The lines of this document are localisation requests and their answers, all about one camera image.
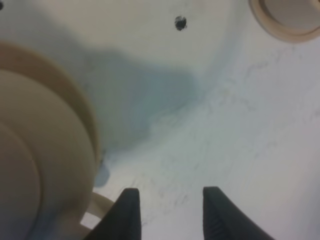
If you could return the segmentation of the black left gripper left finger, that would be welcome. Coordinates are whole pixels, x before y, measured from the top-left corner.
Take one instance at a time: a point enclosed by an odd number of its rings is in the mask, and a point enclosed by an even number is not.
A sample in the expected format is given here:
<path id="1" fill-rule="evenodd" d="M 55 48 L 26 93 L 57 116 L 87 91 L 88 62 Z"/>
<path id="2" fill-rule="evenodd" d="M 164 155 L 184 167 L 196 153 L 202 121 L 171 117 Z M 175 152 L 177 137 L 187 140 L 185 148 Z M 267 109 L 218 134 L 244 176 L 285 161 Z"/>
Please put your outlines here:
<path id="1" fill-rule="evenodd" d="M 85 240 L 140 240 L 142 222 L 140 192 L 126 188 Z"/>

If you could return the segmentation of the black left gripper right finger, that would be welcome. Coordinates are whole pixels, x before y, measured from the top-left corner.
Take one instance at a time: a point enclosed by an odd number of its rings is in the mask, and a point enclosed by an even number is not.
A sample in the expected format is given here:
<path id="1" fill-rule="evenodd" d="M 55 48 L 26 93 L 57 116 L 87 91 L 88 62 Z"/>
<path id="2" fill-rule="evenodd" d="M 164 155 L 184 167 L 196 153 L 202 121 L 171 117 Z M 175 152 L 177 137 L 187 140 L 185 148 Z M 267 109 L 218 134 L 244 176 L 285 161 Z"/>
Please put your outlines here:
<path id="1" fill-rule="evenodd" d="M 203 188 L 203 237 L 205 240 L 271 240 L 219 187 Z"/>

